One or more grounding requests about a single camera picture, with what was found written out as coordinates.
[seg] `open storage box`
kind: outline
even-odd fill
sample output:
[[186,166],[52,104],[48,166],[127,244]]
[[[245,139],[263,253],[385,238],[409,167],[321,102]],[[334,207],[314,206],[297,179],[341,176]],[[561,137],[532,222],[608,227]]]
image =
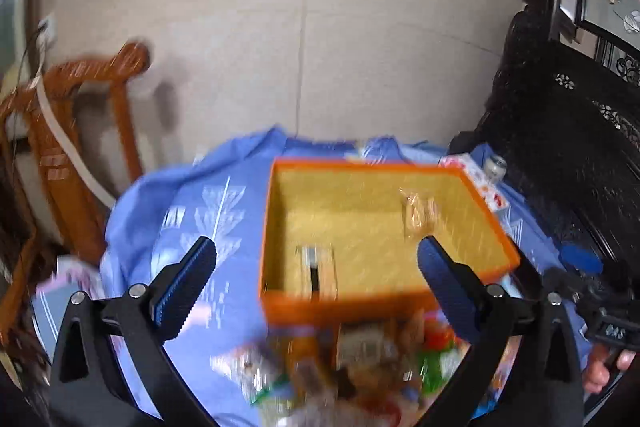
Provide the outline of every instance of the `open storage box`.
[[[259,295],[270,325],[335,325],[438,308],[406,238],[400,190],[433,198],[434,236],[485,283],[518,265],[498,220],[454,168],[278,159],[271,170]],[[330,247],[337,296],[304,295],[300,247]]]

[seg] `hand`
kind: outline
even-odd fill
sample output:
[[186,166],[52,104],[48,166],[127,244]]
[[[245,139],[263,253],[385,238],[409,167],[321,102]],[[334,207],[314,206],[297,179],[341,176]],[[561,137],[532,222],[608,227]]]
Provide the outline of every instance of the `hand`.
[[[616,365],[620,371],[629,369],[636,354],[633,351],[624,350],[620,353]],[[589,355],[587,367],[582,372],[582,385],[587,393],[599,393],[609,381],[609,371],[604,363],[609,357],[609,347],[602,344],[593,346]]]

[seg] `blue gripper pad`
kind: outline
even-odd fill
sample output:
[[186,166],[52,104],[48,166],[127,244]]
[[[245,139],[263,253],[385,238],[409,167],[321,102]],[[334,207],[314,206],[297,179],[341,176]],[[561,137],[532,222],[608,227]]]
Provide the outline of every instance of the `blue gripper pad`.
[[165,266],[153,279],[149,306],[161,341],[178,336],[215,267],[216,246],[209,237],[202,236],[180,263]]
[[473,270],[454,263],[433,235],[418,245],[418,268],[456,335],[471,344],[477,342],[478,307],[486,291]]

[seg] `wooden chair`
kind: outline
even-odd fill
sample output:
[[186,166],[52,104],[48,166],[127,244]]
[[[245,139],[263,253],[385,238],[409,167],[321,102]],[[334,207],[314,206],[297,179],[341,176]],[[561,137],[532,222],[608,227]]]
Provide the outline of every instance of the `wooden chair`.
[[[132,76],[145,71],[149,61],[149,52],[144,44],[129,42],[114,57],[85,57],[66,62],[47,70],[41,80],[56,119],[78,150],[80,146],[73,95],[85,82],[109,84],[114,119],[131,182],[142,175],[142,166],[125,84]],[[28,141],[38,163],[42,190],[64,246],[83,261],[97,266],[106,245],[103,210],[49,130],[40,111],[35,88],[31,85],[18,87],[0,103],[0,146],[29,237],[22,246],[13,270],[12,284],[0,301],[0,343],[5,347],[16,347],[17,341],[20,351],[33,340],[30,339],[33,335],[20,326],[20,320],[31,287],[37,282],[33,280],[34,267],[44,261],[53,268],[55,255],[46,248],[22,181],[13,165],[14,158],[5,131],[6,121],[12,113],[20,114],[27,125]]]

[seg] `silver screw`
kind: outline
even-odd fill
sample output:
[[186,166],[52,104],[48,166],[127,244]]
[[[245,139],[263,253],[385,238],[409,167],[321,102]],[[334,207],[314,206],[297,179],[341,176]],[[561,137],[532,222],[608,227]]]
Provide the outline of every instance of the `silver screw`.
[[562,304],[562,297],[556,292],[549,293],[549,295],[546,296],[546,300],[548,300],[552,306],[559,306]]
[[499,284],[490,284],[486,287],[486,291],[492,297],[504,297],[504,288]]
[[143,284],[134,284],[131,288],[129,288],[129,295],[131,295],[134,299],[138,297],[142,297],[146,292],[146,286]]
[[71,304],[79,304],[84,301],[84,292],[76,292],[71,295]]

